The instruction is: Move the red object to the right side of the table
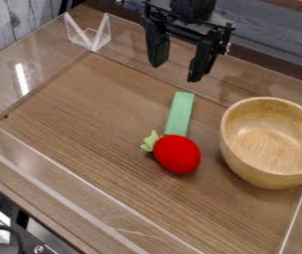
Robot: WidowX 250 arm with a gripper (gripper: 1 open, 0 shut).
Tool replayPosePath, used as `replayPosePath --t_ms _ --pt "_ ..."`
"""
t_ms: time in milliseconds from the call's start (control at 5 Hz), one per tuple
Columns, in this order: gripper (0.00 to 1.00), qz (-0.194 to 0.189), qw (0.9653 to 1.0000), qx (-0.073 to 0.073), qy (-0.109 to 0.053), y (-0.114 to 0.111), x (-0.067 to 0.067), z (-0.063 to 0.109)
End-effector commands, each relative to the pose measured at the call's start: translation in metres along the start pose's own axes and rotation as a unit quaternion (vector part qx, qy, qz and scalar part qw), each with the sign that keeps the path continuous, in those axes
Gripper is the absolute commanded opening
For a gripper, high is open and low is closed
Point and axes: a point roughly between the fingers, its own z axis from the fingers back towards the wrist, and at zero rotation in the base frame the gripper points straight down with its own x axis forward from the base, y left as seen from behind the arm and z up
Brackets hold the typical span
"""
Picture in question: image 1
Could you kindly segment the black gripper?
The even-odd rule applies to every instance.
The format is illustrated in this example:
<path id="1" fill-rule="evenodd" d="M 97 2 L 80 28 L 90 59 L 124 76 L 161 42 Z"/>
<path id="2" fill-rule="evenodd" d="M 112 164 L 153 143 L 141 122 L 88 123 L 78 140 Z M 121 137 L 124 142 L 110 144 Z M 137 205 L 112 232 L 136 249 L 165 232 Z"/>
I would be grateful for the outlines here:
<path id="1" fill-rule="evenodd" d="M 197 43 L 187 82 L 197 82 L 211 71 L 218 53 L 224 54 L 235 24 L 215 11 L 218 0 L 144 0 L 141 26 L 145 30 L 148 62 L 159 67 L 169 55 L 169 36 Z"/>

